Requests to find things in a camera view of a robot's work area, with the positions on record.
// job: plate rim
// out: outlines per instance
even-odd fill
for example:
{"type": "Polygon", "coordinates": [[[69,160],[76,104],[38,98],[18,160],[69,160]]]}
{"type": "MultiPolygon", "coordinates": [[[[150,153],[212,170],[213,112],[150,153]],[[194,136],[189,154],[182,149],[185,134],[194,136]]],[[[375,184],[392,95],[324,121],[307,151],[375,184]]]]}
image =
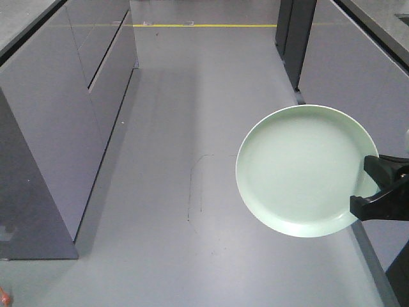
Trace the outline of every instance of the plate rim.
{"type": "MultiPolygon", "coordinates": [[[[291,231],[289,231],[289,232],[288,232],[288,231],[281,231],[281,230],[278,230],[278,229],[272,227],[272,226],[269,225],[268,223],[264,222],[264,221],[263,221],[262,219],[260,219],[257,215],[255,215],[255,213],[253,213],[253,211],[250,209],[250,207],[248,206],[248,204],[246,204],[246,202],[244,201],[244,198],[243,198],[243,196],[242,196],[242,191],[240,190],[240,186],[239,186],[239,182],[238,182],[238,181],[239,181],[239,180],[238,180],[238,161],[239,161],[240,156],[241,156],[240,153],[242,152],[243,146],[245,146],[246,141],[248,140],[249,136],[253,133],[253,131],[256,130],[262,123],[264,123],[264,122],[265,122],[266,120],[268,120],[270,117],[275,116],[277,113],[286,112],[286,111],[288,111],[289,109],[294,109],[294,108],[307,108],[307,107],[308,107],[308,108],[311,108],[311,109],[326,109],[326,110],[329,110],[329,111],[333,111],[333,112],[339,113],[340,115],[342,115],[342,116],[344,116],[344,117],[347,117],[349,120],[351,120],[351,121],[360,129],[361,132],[363,132],[363,133],[366,135],[366,137],[367,137],[368,140],[370,141],[370,145],[372,145],[372,147],[373,147],[373,149],[374,149],[374,152],[376,153],[375,156],[377,156],[377,157],[379,156],[378,149],[377,149],[376,144],[374,143],[374,141],[373,141],[371,135],[368,133],[368,131],[367,131],[356,119],[354,119],[354,118],[351,117],[350,115],[348,115],[348,114],[346,114],[346,113],[344,113],[344,112],[342,112],[342,111],[340,111],[340,110],[338,110],[338,109],[335,109],[335,108],[333,108],[333,107],[328,107],[328,106],[322,106],[322,105],[317,105],[317,104],[295,105],[295,106],[284,107],[284,108],[282,108],[282,109],[279,109],[279,110],[276,110],[276,111],[270,113],[269,115],[267,115],[267,116],[265,116],[264,118],[262,118],[257,124],[255,124],[255,125],[253,126],[253,128],[246,134],[246,136],[244,137],[244,139],[243,139],[243,141],[242,141],[242,143],[241,143],[241,145],[240,145],[240,148],[239,148],[239,151],[238,151],[238,154],[237,154],[236,163],[235,163],[235,178],[236,178],[237,188],[238,188],[238,190],[239,190],[240,196],[241,196],[242,201],[244,202],[245,206],[246,206],[246,207],[249,209],[249,211],[254,215],[254,217],[255,217],[256,219],[258,219],[259,221],[261,221],[263,224],[265,224],[266,226],[268,226],[269,228],[271,228],[271,229],[273,229],[273,230],[275,230],[275,231],[277,231],[277,232],[280,232],[280,233],[283,233],[283,234],[286,234],[286,235],[291,235],[291,236],[294,236],[294,237],[322,237],[322,236],[325,236],[325,235],[330,235],[330,234],[332,234],[332,233],[338,232],[339,230],[342,230],[342,229],[348,227],[349,225],[351,225],[352,223],[354,223],[354,222],[357,220],[357,218],[353,216],[355,219],[354,219],[351,223],[348,223],[344,228],[341,228],[341,229],[338,229],[338,228],[337,228],[336,230],[334,230],[334,231],[332,230],[332,231],[329,231],[329,232],[328,232],[328,231],[327,231],[327,232],[315,231],[315,232],[310,232],[310,233],[305,233],[305,234],[303,234],[303,233],[300,233],[300,231],[294,231],[294,232],[291,232],[291,231]]],[[[291,225],[293,226],[292,228],[294,228],[294,229],[305,226],[305,225],[302,225],[302,224],[297,224],[297,223],[292,223],[292,222],[290,222],[290,221],[285,221],[285,220],[283,220],[283,219],[281,219],[281,222],[284,223],[284,224],[285,224],[285,223],[286,223],[286,224],[291,224],[291,225]]]]}

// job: countertop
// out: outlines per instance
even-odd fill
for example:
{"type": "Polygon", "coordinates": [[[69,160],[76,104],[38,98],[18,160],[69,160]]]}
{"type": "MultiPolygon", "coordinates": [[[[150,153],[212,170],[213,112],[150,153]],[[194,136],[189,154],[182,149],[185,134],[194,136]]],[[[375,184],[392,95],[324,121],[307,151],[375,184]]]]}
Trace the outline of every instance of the countertop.
{"type": "Polygon", "coordinates": [[[395,14],[406,12],[407,0],[339,0],[409,66],[409,26],[395,14]]]}
{"type": "Polygon", "coordinates": [[[0,0],[0,56],[61,0],[0,0]]]}

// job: plate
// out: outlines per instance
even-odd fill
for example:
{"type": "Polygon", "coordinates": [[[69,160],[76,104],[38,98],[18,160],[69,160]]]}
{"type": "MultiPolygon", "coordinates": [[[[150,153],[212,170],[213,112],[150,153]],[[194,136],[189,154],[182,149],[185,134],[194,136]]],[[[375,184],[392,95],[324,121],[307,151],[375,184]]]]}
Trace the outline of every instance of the plate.
{"type": "Polygon", "coordinates": [[[378,187],[364,171],[378,156],[371,136],[352,117],[325,106],[281,109],[255,125],[236,160],[236,181],[262,223],[295,237],[338,232],[357,218],[350,196],[378,187]]]}

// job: orange object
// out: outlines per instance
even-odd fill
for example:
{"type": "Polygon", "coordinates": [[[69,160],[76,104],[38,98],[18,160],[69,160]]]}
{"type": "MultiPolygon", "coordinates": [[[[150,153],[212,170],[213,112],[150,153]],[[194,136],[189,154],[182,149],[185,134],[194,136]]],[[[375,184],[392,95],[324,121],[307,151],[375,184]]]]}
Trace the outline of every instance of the orange object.
{"type": "Polygon", "coordinates": [[[0,294],[1,294],[1,302],[4,307],[8,307],[8,305],[12,302],[10,295],[0,287],[0,294]]]}

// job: yellow line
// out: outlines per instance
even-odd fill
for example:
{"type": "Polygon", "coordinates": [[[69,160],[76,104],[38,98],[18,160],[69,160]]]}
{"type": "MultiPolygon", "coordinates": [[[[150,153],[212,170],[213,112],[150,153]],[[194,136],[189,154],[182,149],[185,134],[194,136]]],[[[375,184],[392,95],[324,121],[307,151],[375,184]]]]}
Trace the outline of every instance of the yellow line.
{"type": "Polygon", "coordinates": [[[194,24],[185,26],[184,24],[134,24],[134,28],[276,28],[276,24],[194,24]]]}

